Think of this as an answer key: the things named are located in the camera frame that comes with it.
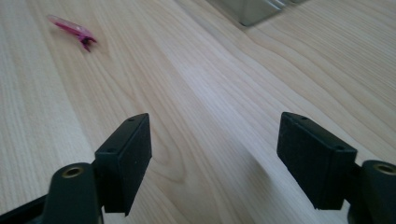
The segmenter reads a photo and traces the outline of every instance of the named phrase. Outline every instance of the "wooden table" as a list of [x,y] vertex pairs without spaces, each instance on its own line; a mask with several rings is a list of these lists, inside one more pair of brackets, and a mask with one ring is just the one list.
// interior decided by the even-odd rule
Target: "wooden table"
[[[89,53],[47,14],[89,28]],[[0,1],[0,214],[149,113],[153,158],[107,223],[347,223],[276,155],[305,115],[396,163],[396,2],[309,0],[243,28],[204,0]]]

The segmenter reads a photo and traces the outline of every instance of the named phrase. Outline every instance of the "pink object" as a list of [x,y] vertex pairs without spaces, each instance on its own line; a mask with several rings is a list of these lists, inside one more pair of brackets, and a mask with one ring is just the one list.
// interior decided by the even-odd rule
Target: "pink object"
[[49,21],[53,24],[59,26],[61,29],[66,30],[72,35],[75,35],[78,38],[79,42],[81,42],[82,47],[84,47],[84,49],[86,49],[88,52],[91,52],[90,49],[88,49],[90,40],[95,43],[96,40],[93,38],[89,30],[71,21],[66,21],[56,16],[48,15],[47,19],[49,19]]

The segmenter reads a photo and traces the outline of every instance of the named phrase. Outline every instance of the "black plastic part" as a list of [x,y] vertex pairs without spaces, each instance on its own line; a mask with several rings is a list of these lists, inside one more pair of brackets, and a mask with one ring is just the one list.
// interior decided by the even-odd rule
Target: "black plastic part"
[[365,161],[361,167],[361,191],[373,222],[396,223],[396,166]]
[[317,209],[339,210],[358,151],[306,117],[282,113],[277,155]]
[[54,223],[102,223],[90,164],[71,164],[53,175],[44,207],[43,224]]
[[3,214],[0,216],[0,224],[35,223],[34,220],[41,219],[46,197],[44,195]]
[[125,120],[95,152],[95,158],[105,211],[128,216],[151,159],[149,114]]

